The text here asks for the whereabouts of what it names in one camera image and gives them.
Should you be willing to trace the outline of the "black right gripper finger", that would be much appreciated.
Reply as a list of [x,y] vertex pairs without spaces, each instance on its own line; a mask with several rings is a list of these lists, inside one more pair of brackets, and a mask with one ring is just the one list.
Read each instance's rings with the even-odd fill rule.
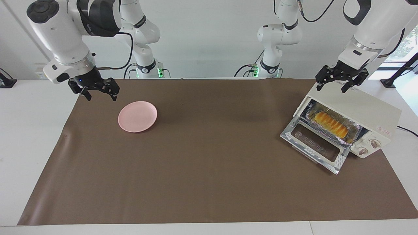
[[88,91],[87,87],[84,86],[81,88],[74,79],[69,79],[68,85],[74,94],[81,95],[85,97],[88,101],[91,101],[92,96],[90,92]]
[[114,78],[103,79],[102,92],[110,95],[113,101],[117,100],[120,87]]

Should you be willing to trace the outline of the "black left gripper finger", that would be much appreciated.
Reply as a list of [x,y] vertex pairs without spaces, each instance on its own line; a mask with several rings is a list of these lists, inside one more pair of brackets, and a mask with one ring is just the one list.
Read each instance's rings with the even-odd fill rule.
[[348,89],[354,86],[360,86],[369,76],[369,72],[367,69],[363,69],[360,71],[360,73],[353,79],[353,75],[350,75],[348,73],[345,73],[342,75],[343,80],[347,81],[342,86],[342,92],[345,93]]
[[315,80],[317,84],[317,91],[321,91],[325,84],[333,82],[335,80],[333,77],[333,68],[330,68],[329,66],[323,66],[322,69],[315,76]]

